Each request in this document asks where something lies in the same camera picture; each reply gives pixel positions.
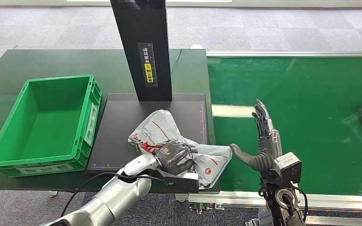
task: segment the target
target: table leg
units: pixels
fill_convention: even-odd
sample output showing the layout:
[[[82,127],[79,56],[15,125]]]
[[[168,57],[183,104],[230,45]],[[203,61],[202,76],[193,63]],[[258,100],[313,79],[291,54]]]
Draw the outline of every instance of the table leg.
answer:
[[[175,194],[175,199],[179,202],[185,202],[188,200],[188,194]]]
[[[45,196],[49,196],[51,198],[55,197],[56,195],[58,195],[58,191],[37,191],[38,193],[45,195]]]

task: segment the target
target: black platform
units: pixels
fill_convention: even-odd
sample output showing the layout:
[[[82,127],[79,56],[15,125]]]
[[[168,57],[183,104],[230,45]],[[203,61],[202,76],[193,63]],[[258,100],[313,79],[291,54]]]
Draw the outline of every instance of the black platform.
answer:
[[[139,153],[128,136],[152,112],[168,110],[181,135],[207,144],[207,116],[204,94],[173,94],[171,102],[140,102],[135,94],[109,94],[90,154],[87,173],[117,172]]]

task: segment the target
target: yellow sticker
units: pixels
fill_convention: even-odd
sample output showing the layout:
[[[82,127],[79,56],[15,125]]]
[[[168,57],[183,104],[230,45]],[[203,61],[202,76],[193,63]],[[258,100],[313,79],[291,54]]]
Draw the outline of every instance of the yellow sticker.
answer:
[[[152,67],[150,64],[144,64],[144,66],[145,66],[146,80],[149,83],[151,83],[153,82]]]

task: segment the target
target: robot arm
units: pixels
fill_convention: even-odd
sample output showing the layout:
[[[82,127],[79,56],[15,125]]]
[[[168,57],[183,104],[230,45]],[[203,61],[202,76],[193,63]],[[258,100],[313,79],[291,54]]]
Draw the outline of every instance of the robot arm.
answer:
[[[305,226],[297,205],[297,195],[292,183],[300,181],[302,162],[292,153],[282,155],[280,134],[264,104],[257,100],[257,113],[252,113],[258,130],[257,155],[249,155],[235,145],[230,145],[235,157],[261,174],[260,196],[266,200],[274,226]]]
[[[190,163],[177,163],[193,151],[187,144],[170,140],[156,155],[143,154],[127,163],[117,172],[120,176],[109,180],[92,200],[79,210],[42,226],[111,225],[149,192],[154,179],[149,178],[150,174],[159,170],[158,168],[171,174],[184,170]]]
[[[158,164],[153,155],[143,154],[118,171],[120,175],[136,176],[146,170],[156,170]],[[44,226],[108,226],[118,220],[140,197],[151,188],[149,178],[121,179],[113,177],[92,200],[79,210]]]

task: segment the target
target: black vertical stand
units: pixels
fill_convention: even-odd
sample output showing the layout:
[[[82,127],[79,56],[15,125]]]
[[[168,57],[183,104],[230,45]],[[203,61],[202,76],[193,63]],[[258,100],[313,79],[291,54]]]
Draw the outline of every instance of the black vertical stand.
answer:
[[[165,0],[111,0],[139,101],[171,101]]]

